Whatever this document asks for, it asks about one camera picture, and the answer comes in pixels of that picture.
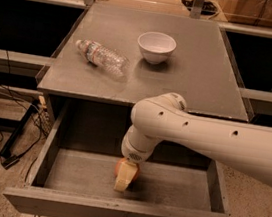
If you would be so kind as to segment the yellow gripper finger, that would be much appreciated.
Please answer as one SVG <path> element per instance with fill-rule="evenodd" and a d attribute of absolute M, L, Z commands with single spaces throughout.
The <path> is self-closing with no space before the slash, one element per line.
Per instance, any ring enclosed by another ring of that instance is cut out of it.
<path fill-rule="evenodd" d="M 132 163 L 125 158 L 119 160 L 115 168 L 116 182 L 114 184 L 114 190 L 117 192 L 124 192 L 137 176 L 137 170 L 137 164 Z"/>

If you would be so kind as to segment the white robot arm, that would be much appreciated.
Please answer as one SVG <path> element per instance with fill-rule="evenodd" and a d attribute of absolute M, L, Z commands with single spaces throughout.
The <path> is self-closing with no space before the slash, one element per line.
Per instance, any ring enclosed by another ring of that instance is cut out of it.
<path fill-rule="evenodd" d="M 184 145 L 272 187 L 271 127 L 200 117 L 185 108 L 185 99 L 173 92 L 133 106 L 132 126 L 122 140 L 125 160 L 116 169 L 116 191 L 127 189 L 138 165 L 163 141 Z"/>

